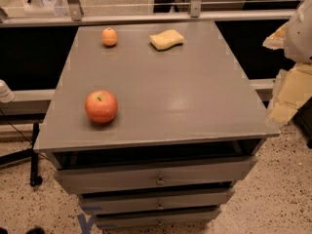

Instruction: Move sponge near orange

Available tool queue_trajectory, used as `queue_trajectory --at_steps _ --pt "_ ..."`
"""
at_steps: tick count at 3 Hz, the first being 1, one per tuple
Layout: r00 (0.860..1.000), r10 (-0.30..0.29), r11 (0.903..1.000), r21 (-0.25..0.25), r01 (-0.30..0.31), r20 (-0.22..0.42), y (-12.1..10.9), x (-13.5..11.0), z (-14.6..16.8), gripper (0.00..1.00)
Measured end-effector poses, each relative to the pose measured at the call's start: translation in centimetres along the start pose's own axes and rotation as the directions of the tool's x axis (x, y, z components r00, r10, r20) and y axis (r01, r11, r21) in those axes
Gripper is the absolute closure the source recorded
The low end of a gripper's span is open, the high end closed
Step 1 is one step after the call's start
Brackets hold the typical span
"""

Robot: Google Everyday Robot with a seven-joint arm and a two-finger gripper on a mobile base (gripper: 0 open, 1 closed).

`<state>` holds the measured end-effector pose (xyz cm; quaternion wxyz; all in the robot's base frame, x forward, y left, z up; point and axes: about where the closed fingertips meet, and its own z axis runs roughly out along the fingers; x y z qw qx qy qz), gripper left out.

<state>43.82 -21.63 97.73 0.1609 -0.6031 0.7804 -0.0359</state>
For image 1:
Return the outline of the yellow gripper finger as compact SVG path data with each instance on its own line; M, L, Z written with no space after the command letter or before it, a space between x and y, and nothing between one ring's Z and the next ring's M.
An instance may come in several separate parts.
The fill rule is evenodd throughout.
M312 34L303 22L286 22L266 37L262 46L283 50L285 57L294 61L289 71L277 76L270 100L267 120L285 125L312 97Z

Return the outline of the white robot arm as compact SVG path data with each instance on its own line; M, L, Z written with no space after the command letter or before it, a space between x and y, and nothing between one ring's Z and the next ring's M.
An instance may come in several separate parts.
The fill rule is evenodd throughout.
M295 62L275 86L268 109L268 120L283 126L312 98L312 0L303 0L290 20L268 36L262 46L283 49L285 57Z

